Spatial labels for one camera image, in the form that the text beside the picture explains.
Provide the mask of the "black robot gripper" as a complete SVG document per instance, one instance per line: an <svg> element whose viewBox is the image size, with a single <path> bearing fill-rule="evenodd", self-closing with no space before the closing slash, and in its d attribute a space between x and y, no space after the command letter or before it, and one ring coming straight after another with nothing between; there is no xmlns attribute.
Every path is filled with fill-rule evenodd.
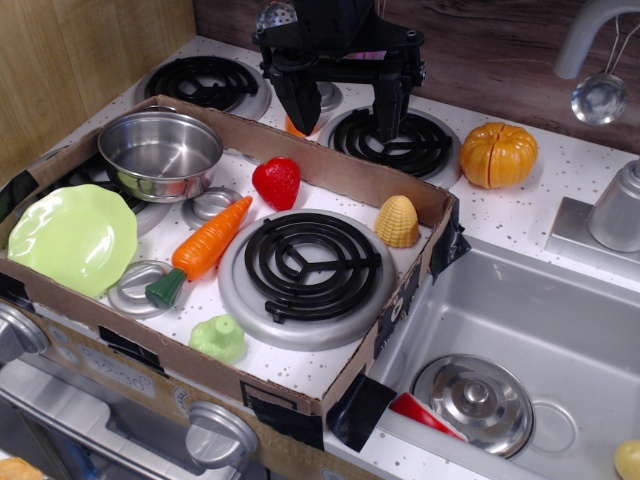
<svg viewBox="0 0 640 480"><path fill-rule="evenodd" d="M379 138L399 134L410 91L426 76L424 35L382 19L373 1L295 1L298 21L256 30L265 75L294 127L311 134L321 113L316 82L370 84ZM386 50L381 62L355 54Z"/></svg>

